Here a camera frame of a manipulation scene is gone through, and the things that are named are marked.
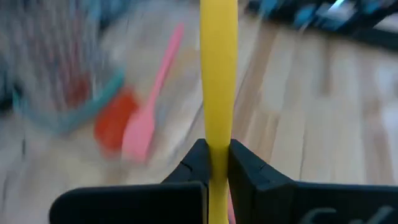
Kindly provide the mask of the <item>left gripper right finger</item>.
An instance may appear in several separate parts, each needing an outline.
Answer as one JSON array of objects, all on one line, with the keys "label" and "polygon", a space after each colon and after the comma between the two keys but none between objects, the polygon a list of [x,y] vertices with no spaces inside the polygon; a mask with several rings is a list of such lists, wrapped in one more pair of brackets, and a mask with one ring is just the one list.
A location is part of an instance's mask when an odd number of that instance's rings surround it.
[{"label": "left gripper right finger", "polygon": [[295,181],[235,139],[228,179],[236,223],[397,223],[397,187]]}]

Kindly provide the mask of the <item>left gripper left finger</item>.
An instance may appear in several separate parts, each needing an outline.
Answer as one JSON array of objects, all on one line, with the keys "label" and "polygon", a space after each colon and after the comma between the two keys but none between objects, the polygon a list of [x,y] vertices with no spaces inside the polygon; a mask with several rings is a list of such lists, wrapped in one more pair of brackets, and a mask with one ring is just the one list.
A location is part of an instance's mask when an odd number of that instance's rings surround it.
[{"label": "left gripper left finger", "polygon": [[50,224],[205,224],[210,179],[208,145],[198,139],[159,184],[84,187],[60,195]]}]

